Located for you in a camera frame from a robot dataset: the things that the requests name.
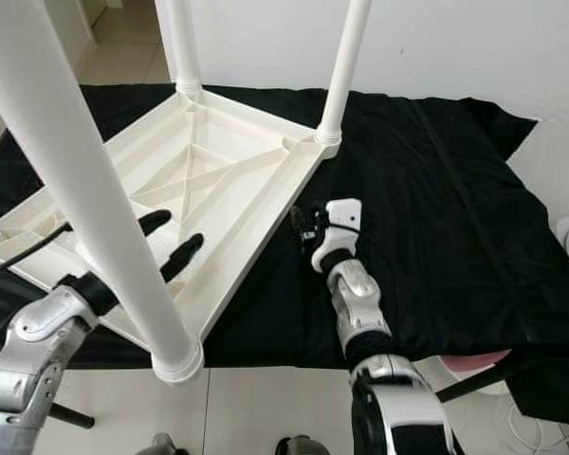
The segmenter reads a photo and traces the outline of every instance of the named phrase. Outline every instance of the black cloth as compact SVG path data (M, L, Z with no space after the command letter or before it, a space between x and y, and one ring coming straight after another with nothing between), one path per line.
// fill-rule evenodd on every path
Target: black cloth
M209 89L308 126L318 124L325 96L322 90ZM104 139L172 93L171 85L83 87ZM377 247L361 238L358 256L381 287L381 307L401 354L419 359L512 348L532 356L523 381L508 381L515 399L530 415L569 422L569 259L549 230L544 206L505 164L534 122L477 100L416 105L450 157L487 239L413 102L384 95L350 95L340 152L320 165L298 205L362 200L362 229ZM41 185L6 135L0 141L0 215ZM30 287L1 277L0 318L14 302L38 294ZM345 367L324 277L302 255L288 219L205 349L208 366ZM89 337L72 365L148 364L139 348L102 331Z

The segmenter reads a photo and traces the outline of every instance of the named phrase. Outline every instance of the white floor tile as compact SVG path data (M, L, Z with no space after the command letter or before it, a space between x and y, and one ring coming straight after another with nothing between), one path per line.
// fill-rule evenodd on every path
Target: white floor tile
M34 453L134 455L167 432L192 455L202 453L209 372L184 388L150 370L67 372L56 402L97 419L92 429L47 419Z
M93 26L99 45L129 43L157 45L160 29L153 0L130 0L122 9L106 9Z
M352 449L347 373L293 368L212 369L204 455L270 455L307 434L332 455Z
M167 59L164 56L164 46L158 45L156 54L150 64L150 69L145 76L145 83L167 83L170 82L169 68L167 66Z
M79 77L80 83L142 83L156 45L99 45Z
M422 372L432 387L439 391L450 385L454 379L447 373L436 357L417 362L415 367ZM534 450L518 442L507 422L512 404L509 395L486 395L475 392L450 401L445 405L451 426L469 455L530 455ZM527 442L536 445L538 424L535 419L521 417L513 410L513 425ZM551 446L562 439L557 424L542 422L543 445ZM567 455L567 446L559 446L541 455Z

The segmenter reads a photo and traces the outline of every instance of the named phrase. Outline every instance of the joint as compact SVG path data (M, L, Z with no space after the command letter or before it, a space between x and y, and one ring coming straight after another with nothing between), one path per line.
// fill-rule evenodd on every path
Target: joint
M344 352L351 339L365 332L392 336L379 308L379 286L360 261L350 259L335 265L327 283L333 294L333 307L338 315L338 335Z
M66 282L62 280L61 283L78 292L96 316L105 316L118 304L112 290L93 272L73 279L67 276Z
M367 358L397 353L398 349L392 335L383 327L365 332L356 331L344 348L345 362L350 372Z
M350 256L357 253L362 204L357 199L340 199L326 204L324 211L314 213L315 229L323 232L321 244L312 254L312 267L325 273L321 263L336 250L346 249Z
M199 79L194 79L192 81L183 81L177 79L175 82L175 90L184 95L192 96L202 90L202 85Z
M89 330L99 324L87 301L74 288L60 285L24 307L12 323L19 338L34 343L51 337L73 318L82 319Z
M365 358L350 372L350 384L396 384L430 388L408 358L378 354Z
M196 341L193 353L180 365L167 364L152 355L152 369L159 379L173 386L185 386L202 372L205 355L202 344Z
M331 275L333 269L345 261L353 259L352 253L347 248L340 248L331 251L321 259L321 269L327 276Z
M341 144L341 130L338 131L325 131L322 125L316 130L316 134L314 135L315 140L327 147L332 147L335 145Z

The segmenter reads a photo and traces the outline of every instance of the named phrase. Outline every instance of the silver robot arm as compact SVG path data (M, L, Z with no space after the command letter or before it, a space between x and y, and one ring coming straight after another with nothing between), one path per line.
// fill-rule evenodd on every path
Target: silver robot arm
M302 233L314 241L312 265L327 276L350 370L355 455L455 454L449 419L428 382L393 354L392 331L373 277L355 258L361 203L331 201Z
M32 453L65 367L98 323L89 302L68 285L14 316L0 351L0 455Z

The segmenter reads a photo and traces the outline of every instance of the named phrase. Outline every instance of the pink object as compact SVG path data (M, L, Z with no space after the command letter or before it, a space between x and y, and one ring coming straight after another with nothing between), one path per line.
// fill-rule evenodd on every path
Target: pink object
M469 372L493 365L508 354L510 354L509 349L498 353L481 355L441 355L440 358L452 372Z

